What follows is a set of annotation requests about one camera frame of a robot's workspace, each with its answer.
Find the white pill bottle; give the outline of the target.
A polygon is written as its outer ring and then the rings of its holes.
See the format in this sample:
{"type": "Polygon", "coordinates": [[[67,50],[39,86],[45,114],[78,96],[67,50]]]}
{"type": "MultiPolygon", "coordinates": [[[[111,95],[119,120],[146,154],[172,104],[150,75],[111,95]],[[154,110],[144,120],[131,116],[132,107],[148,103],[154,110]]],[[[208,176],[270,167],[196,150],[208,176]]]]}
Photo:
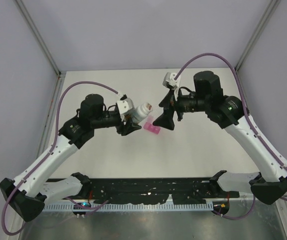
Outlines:
{"type": "Polygon", "coordinates": [[[139,124],[143,120],[145,120],[149,114],[153,111],[153,106],[145,102],[135,108],[135,110],[131,114],[132,121],[135,124],[139,124]]]}

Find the pink weekly pill organizer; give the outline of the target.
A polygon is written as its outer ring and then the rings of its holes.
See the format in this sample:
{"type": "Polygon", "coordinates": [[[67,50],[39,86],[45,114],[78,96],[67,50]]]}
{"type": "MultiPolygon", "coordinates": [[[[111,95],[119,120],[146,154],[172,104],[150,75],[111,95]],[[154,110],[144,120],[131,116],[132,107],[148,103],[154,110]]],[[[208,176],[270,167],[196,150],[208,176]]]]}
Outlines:
{"type": "Polygon", "coordinates": [[[154,126],[153,120],[154,118],[149,115],[146,119],[146,122],[143,125],[143,129],[155,135],[158,135],[160,133],[161,128],[159,126],[154,126]]]}

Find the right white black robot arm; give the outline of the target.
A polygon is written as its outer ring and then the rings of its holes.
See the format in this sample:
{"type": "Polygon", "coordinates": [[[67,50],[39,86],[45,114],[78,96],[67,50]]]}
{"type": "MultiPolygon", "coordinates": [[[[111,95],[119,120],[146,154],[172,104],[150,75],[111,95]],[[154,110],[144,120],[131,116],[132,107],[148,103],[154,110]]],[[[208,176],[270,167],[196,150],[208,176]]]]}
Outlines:
{"type": "Polygon", "coordinates": [[[186,95],[182,94],[180,81],[175,72],[165,75],[162,84],[169,91],[159,103],[163,113],[153,125],[172,131],[174,115],[181,121],[185,113],[204,112],[240,144],[259,170],[254,173],[221,170],[211,178],[210,193],[215,197],[230,191],[249,193],[266,205],[282,198],[287,193],[287,160],[279,158],[280,153],[256,126],[243,102],[236,96],[225,95],[219,76],[212,71],[196,73],[195,90],[186,95]]]}

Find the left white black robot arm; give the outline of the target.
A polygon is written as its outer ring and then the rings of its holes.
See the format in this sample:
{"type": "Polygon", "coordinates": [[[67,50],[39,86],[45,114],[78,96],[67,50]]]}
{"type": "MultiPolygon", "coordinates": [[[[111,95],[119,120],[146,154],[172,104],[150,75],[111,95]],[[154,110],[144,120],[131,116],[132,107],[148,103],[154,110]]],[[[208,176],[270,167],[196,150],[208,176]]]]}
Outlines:
{"type": "Polygon", "coordinates": [[[64,123],[47,150],[21,175],[0,182],[6,202],[25,222],[30,222],[53,202],[72,196],[86,199],[91,192],[91,180],[86,175],[76,172],[57,182],[48,182],[49,177],[94,137],[96,129],[115,127],[121,136],[141,129],[130,117],[133,110],[133,101],[127,96],[116,102],[114,110],[107,110],[101,95],[87,95],[76,116],[64,123]]]}

